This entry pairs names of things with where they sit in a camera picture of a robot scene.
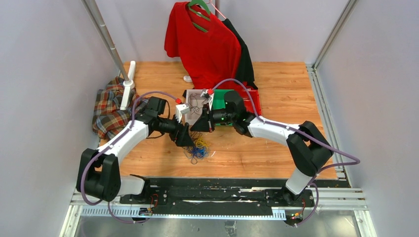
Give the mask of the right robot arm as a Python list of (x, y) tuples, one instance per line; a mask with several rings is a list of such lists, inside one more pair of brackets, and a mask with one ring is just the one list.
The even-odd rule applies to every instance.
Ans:
[(305, 187), (334, 154), (326, 138), (310, 121), (289, 124), (266, 119), (249, 112), (243, 98), (234, 90), (224, 94), (223, 109), (212, 108), (213, 90), (204, 89), (201, 97), (207, 99), (207, 103), (203, 105), (202, 113), (191, 131), (212, 132), (216, 124), (229, 123), (241, 135), (264, 138), (288, 147), (295, 170), (282, 192), (287, 205), (294, 206), (302, 200)]

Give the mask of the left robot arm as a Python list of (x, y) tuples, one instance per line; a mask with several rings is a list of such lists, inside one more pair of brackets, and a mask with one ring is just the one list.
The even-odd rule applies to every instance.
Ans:
[(120, 164), (128, 153), (149, 135), (157, 131), (168, 134), (178, 147), (193, 147), (189, 124), (182, 116), (190, 111), (187, 104), (179, 102), (172, 118), (163, 118), (167, 100), (150, 97), (129, 121), (127, 126), (105, 145), (82, 152), (76, 189), (84, 201), (94, 205), (87, 196), (111, 202), (115, 197), (132, 195), (139, 204), (151, 199), (150, 181), (139, 175), (122, 176)]

